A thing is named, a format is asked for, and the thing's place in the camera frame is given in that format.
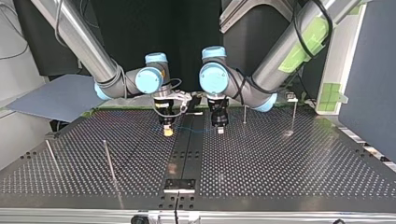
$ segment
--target metal rod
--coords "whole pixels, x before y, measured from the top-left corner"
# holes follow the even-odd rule
[[[31,0],[52,27],[60,0]],[[106,82],[117,73],[117,66],[81,18],[71,0],[62,3],[59,33],[97,82]]]
[[[294,121],[296,119],[296,112],[297,112],[297,104],[298,101],[294,102],[294,110],[293,110],[293,120],[291,122],[291,130],[294,132]]]
[[[245,105],[245,109],[244,109],[244,124],[247,123],[247,111],[248,111],[248,107]]]
[[[50,145],[50,140],[46,140],[47,147],[49,149],[50,156],[56,161],[55,154],[53,153],[52,146]]]
[[[113,180],[117,181],[116,175],[114,174],[113,162],[111,161],[110,151],[108,150],[108,145],[106,140],[103,140],[103,146],[105,147],[105,152],[107,156],[108,166],[110,167],[111,176],[113,177]]]

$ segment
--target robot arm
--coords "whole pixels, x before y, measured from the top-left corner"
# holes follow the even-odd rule
[[[172,91],[168,61],[164,53],[151,53],[145,58],[146,67],[124,73],[122,67],[99,44],[71,0],[31,1],[52,27],[59,31],[67,47],[92,74],[94,88],[100,98],[109,100],[134,97],[140,92],[151,94],[165,134],[172,133],[171,125],[175,117],[186,111],[186,104],[191,96]],[[180,113],[177,115],[172,111],[174,100],[182,101]]]
[[[329,19],[333,24],[338,24],[360,2],[360,0],[316,1],[323,6],[330,18],[325,17],[315,1],[308,2],[294,18],[297,27],[299,25],[303,33],[302,39],[307,49],[313,55],[323,49],[322,44],[332,27]],[[243,77],[241,73],[227,65],[226,52],[223,47],[204,49],[204,65],[199,75],[200,84],[208,93],[209,105],[211,105],[210,102],[219,105],[222,98],[226,96],[258,111],[267,112],[276,101],[279,86],[310,59],[292,23],[251,77]],[[219,113],[219,111],[220,108],[212,108],[212,112]],[[212,116],[213,125],[225,126],[225,122],[216,123],[215,120],[221,119]]]

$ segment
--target optical breadboard table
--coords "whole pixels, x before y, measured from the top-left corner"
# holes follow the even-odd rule
[[[204,110],[177,119],[172,137],[151,110],[78,119],[49,139],[51,150],[43,143],[0,172],[0,223],[65,217],[54,211],[396,214],[396,174],[310,108],[295,119],[287,106],[249,110],[246,124],[243,108],[228,111],[224,134]]]

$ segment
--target blue joint cover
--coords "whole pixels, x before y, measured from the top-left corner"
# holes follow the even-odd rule
[[[98,84],[97,84],[96,82],[95,82],[94,88],[95,88],[96,94],[97,94],[98,97],[101,98],[102,100],[111,100],[111,99],[113,99],[113,98],[111,98],[111,97],[108,97],[108,96],[102,91],[102,89],[98,86]]]
[[[274,106],[274,103],[276,102],[276,98],[277,98],[277,93],[274,93],[267,100],[267,102],[265,102],[265,104],[263,104],[259,107],[253,108],[253,109],[258,110],[260,112],[268,112]]]
[[[218,63],[207,63],[199,73],[199,82],[202,89],[208,93],[218,94],[228,86],[228,73]]]
[[[155,67],[145,67],[137,73],[134,81],[141,92],[154,93],[163,85],[163,75]]]
[[[202,50],[202,59],[215,57],[227,57],[225,48],[222,46],[213,46]]]
[[[150,53],[145,57],[146,63],[168,63],[164,53]]]

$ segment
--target white wall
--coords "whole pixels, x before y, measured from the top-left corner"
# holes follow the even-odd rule
[[[320,84],[318,102],[320,102],[324,83],[340,83],[340,93],[344,94],[361,32],[365,9],[366,6],[362,6],[360,14],[346,16],[335,28]],[[338,115],[340,106],[341,103],[338,103],[334,112],[317,112],[320,115]]]
[[[12,0],[0,0],[10,6]],[[21,29],[18,19],[7,9],[11,21]],[[0,58],[24,50],[26,42],[12,29],[0,13]],[[50,132],[47,119],[14,113],[4,106],[45,84],[38,74],[31,52],[7,60],[0,60],[0,169],[17,159],[21,154],[38,146],[44,135]]]

